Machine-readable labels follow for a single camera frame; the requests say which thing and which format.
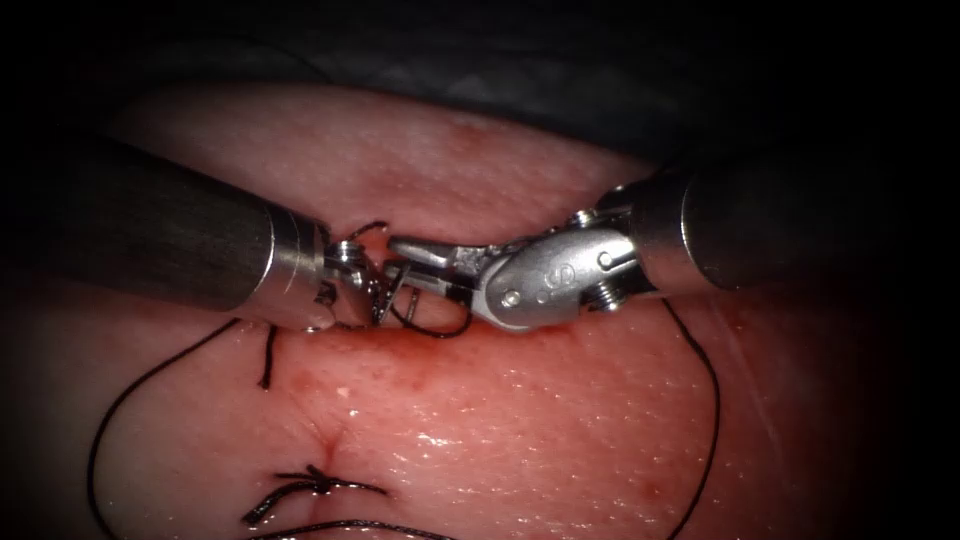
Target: screw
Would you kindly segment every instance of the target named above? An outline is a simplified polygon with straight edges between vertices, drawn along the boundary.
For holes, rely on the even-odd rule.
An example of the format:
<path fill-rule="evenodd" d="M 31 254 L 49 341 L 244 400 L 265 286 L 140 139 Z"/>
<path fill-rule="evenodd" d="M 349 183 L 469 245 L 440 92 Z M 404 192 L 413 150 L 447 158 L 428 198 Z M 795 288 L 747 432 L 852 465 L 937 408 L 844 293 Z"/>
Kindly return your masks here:
<path fill-rule="evenodd" d="M 600 268 L 609 270 L 613 268 L 613 256 L 603 251 L 597 256 L 597 264 L 600 265 Z"/>
<path fill-rule="evenodd" d="M 505 308 L 517 307 L 520 305 L 520 293 L 517 291 L 507 291 L 503 293 L 503 299 L 500 300 Z"/>

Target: skin surface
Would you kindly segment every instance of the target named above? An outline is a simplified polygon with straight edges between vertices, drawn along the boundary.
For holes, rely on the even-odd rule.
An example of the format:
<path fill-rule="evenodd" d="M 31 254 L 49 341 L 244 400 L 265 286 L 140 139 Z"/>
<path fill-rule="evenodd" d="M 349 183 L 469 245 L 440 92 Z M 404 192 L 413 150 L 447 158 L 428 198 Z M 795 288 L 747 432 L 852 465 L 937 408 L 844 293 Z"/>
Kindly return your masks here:
<path fill-rule="evenodd" d="M 335 236 L 384 219 L 396 234 L 501 242 L 652 170 L 523 126 L 322 86 L 167 90 L 112 129 L 320 218 Z M 380 253 L 383 239 L 370 240 Z M 98 538 L 83 473 L 101 415 L 226 319 L 8 273 L 23 284 L 4 325 L 20 360 L 4 373 L 18 404 L 5 421 L 23 451 L 13 476 L 37 527 Z M 816 285 L 673 303 L 723 392 L 713 474 L 680 538 L 845 530 L 869 489 L 871 418 L 886 389 L 874 306 Z M 449 324 L 458 312 L 430 303 L 423 315 Z M 241 323 L 120 410 L 96 489 L 121 537 L 249 536 L 240 517 L 282 483 L 271 475 L 313 464 L 390 496 L 299 494 L 258 531 L 364 518 L 460 540 L 662 538 L 705 465 L 710 381 L 658 301 L 524 335 L 477 323 L 450 341 L 281 331 L 269 391 L 256 386 L 266 332 Z"/>

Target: black cylindrical shaft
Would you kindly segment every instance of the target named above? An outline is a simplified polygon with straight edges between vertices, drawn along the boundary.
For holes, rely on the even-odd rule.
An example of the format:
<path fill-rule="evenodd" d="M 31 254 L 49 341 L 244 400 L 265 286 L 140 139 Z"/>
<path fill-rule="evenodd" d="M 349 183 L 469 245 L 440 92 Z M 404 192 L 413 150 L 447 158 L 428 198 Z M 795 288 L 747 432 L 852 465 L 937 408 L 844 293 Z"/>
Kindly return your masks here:
<path fill-rule="evenodd" d="M 637 258 L 665 294 L 870 276 L 896 235 L 888 174 L 857 148 L 797 146 L 642 182 L 631 213 Z"/>
<path fill-rule="evenodd" d="M 103 137 L 55 145 L 27 174 L 12 209 L 21 262 L 282 326 L 333 324 L 314 302 L 323 240 L 312 220 Z"/>

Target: red spot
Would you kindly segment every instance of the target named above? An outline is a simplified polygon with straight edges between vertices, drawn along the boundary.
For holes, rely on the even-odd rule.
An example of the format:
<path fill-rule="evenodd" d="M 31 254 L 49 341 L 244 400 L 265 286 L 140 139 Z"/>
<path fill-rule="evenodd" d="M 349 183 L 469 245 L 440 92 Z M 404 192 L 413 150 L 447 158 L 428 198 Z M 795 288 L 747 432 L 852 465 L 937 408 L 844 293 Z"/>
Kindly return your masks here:
<path fill-rule="evenodd" d="M 297 393 L 314 393 L 322 386 L 316 376 L 305 369 L 297 371 L 290 380 L 290 387 Z"/>
<path fill-rule="evenodd" d="M 663 497 L 663 490 L 657 482 L 646 482 L 643 484 L 643 496 L 647 500 L 656 500 Z"/>

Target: black suture thread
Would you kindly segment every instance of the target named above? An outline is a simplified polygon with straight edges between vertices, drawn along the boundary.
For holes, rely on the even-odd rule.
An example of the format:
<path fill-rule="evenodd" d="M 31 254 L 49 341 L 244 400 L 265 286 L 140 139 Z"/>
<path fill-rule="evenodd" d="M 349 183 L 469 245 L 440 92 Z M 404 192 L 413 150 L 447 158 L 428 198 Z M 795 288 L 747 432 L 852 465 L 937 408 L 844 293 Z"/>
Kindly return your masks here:
<path fill-rule="evenodd" d="M 267 345 L 263 354 L 263 376 L 260 377 L 260 388 L 270 389 L 270 381 L 273 379 L 273 342 L 277 339 L 279 328 L 275 324 L 270 325 L 270 331 L 267 332 Z"/>
<path fill-rule="evenodd" d="M 707 351 L 703 350 L 703 346 L 693 337 L 690 333 L 690 330 L 687 328 L 687 325 L 680 320 L 680 316 L 677 315 L 677 312 L 674 311 L 673 306 L 670 305 L 670 302 L 667 300 L 662 300 L 663 305 L 667 308 L 667 313 L 670 314 L 670 317 L 673 318 L 673 322 L 677 324 L 677 328 L 680 330 L 680 334 L 683 336 L 684 341 L 687 342 L 687 345 L 693 350 L 694 354 L 697 355 L 697 358 L 700 359 L 700 362 L 703 364 L 703 367 L 707 370 L 707 374 L 710 376 L 710 384 L 713 385 L 713 435 L 710 437 L 710 450 L 707 452 L 706 464 L 703 467 L 703 475 L 700 477 L 700 483 L 697 485 L 696 491 L 693 493 L 693 498 L 690 499 L 690 504 L 687 506 L 686 512 L 683 513 L 683 517 L 680 518 L 680 521 L 677 523 L 676 527 L 673 528 L 673 531 L 667 536 L 667 540 L 674 540 L 680 531 L 686 526 L 687 522 L 690 521 L 690 516 L 693 515 L 694 508 L 700 503 L 700 496 L 703 495 L 703 490 L 707 485 L 707 478 L 710 477 L 710 469 L 713 468 L 713 458 L 717 452 L 717 439 L 720 436 L 720 381 L 717 379 L 717 372 L 713 369 L 713 364 L 710 362 L 710 357 L 707 356 Z"/>
<path fill-rule="evenodd" d="M 410 293 L 410 304 L 407 306 L 407 320 L 413 320 L 413 314 L 417 311 L 417 304 L 420 303 L 420 289 L 413 289 Z"/>
<path fill-rule="evenodd" d="M 367 224 L 364 225 L 363 227 L 360 227 L 359 229 L 357 229 L 357 230 L 353 231 L 352 233 L 348 234 L 347 237 L 344 238 L 343 241 L 344 241 L 344 242 L 353 242 L 353 241 L 356 240 L 357 237 L 359 237 L 361 234 L 363 234 L 363 233 L 365 233 L 365 232 L 367 232 L 367 231 L 369 231 L 369 230 L 371 230 L 371 229 L 385 229 L 385 228 L 387 227 L 387 225 L 388 225 L 388 223 L 387 223 L 386 221 L 373 221 L 373 222 L 367 223 Z"/>
<path fill-rule="evenodd" d="M 263 516 L 265 516 L 271 508 L 280 502 L 280 499 L 299 491 L 312 491 L 321 495 L 330 492 L 329 489 L 326 491 L 322 490 L 321 486 L 319 486 L 317 481 L 313 478 L 310 478 L 309 480 L 301 480 L 299 482 L 290 482 L 289 484 L 280 486 L 268 493 L 267 496 L 260 501 L 260 503 L 253 507 L 253 510 L 250 510 L 244 514 L 240 519 L 242 519 L 247 525 L 256 525 L 257 523 L 260 523 L 260 520 L 263 519 Z"/>
<path fill-rule="evenodd" d="M 274 473 L 274 478 L 297 480 L 297 482 L 291 482 L 271 491 L 240 519 L 247 525 L 256 525 L 260 523 L 263 516 L 265 516 L 271 508 L 280 502 L 280 499 L 300 491 L 312 491 L 318 495 L 329 495 L 330 490 L 334 487 L 347 487 L 365 489 L 384 496 L 388 495 L 387 490 L 378 486 L 343 480 L 335 476 L 327 476 L 323 471 L 313 465 L 307 465 L 307 471 L 306 473 Z"/>
<path fill-rule="evenodd" d="M 407 534 L 410 536 L 416 536 L 423 538 L 425 540 L 457 540 L 452 536 L 444 536 L 442 534 L 436 534 L 428 531 L 421 531 L 419 529 L 412 529 L 410 527 L 402 527 L 400 525 L 393 525 L 391 523 L 384 523 L 382 521 L 370 521 L 366 519 L 342 519 L 338 521 L 328 521 L 326 523 L 317 523 L 315 525 L 307 525 L 305 527 L 297 527 L 296 529 L 287 529 L 285 531 L 277 531 L 267 534 L 262 534 L 258 536 L 251 536 L 245 538 L 244 540 L 274 540 L 275 538 L 288 538 L 297 534 L 305 534 L 314 531 L 323 531 L 327 529 L 345 529 L 348 527 L 361 527 L 368 529 L 382 529 L 386 531 L 393 531 L 399 534 Z"/>
<path fill-rule="evenodd" d="M 404 328 L 436 339 L 450 339 L 459 337 L 463 335 L 468 328 L 470 328 L 471 324 L 473 324 L 473 313 L 471 313 L 469 310 L 467 311 L 467 316 L 463 319 L 463 324 L 451 332 L 438 332 L 436 330 L 430 330 L 415 324 L 413 321 L 408 321 L 403 315 L 400 314 L 399 311 L 397 311 L 397 306 L 390 306 L 390 313 L 393 313 L 393 316 L 400 321 L 400 324 L 403 325 Z"/>
<path fill-rule="evenodd" d="M 363 482 L 354 482 L 352 480 L 344 480 L 343 478 L 337 478 L 336 476 L 327 476 L 323 471 L 314 467 L 313 465 L 307 465 L 307 470 L 309 473 L 274 473 L 274 478 L 281 478 L 287 480 L 313 480 L 317 482 L 318 486 L 326 485 L 325 491 L 330 491 L 331 487 L 348 487 L 348 488 L 357 488 L 365 489 L 368 491 L 373 491 L 381 495 L 389 495 L 387 490 L 382 487 L 375 486 L 373 484 L 364 484 Z"/>
<path fill-rule="evenodd" d="M 90 455 L 87 458 L 87 504 L 90 507 L 90 512 L 93 513 L 93 519 L 97 522 L 97 526 L 100 527 L 100 531 L 103 532 L 110 540 L 120 540 L 119 537 L 113 532 L 110 528 L 110 525 L 107 524 L 106 518 L 103 517 L 103 514 L 100 512 L 100 507 L 97 504 L 97 496 L 94 492 L 94 473 L 96 472 L 97 465 L 97 454 L 100 451 L 100 442 L 103 440 L 103 434 L 107 430 L 107 426 L 110 424 L 110 421 L 113 419 L 113 416 L 116 414 L 117 409 L 120 408 L 120 405 L 130 397 L 134 391 L 137 390 L 143 383 L 149 380 L 151 377 L 160 373 L 164 369 L 170 367 L 171 364 L 182 359 L 193 351 L 199 349 L 200 347 L 209 343 L 212 339 L 216 338 L 220 334 L 226 332 L 230 327 L 237 324 L 240 319 L 231 319 L 226 324 L 217 328 L 206 337 L 200 341 L 194 343 L 193 345 L 187 347 L 186 349 L 178 352 L 167 360 L 164 360 L 159 365 L 151 369 L 150 371 L 141 375 L 137 380 L 135 380 L 130 386 L 128 386 L 123 392 L 113 400 L 113 403 L 110 404 L 110 407 L 107 409 L 107 412 L 104 413 L 103 418 L 100 420 L 100 425 L 97 427 L 97 432 L 93 436 L 93 443 L 90 447 Z"/>

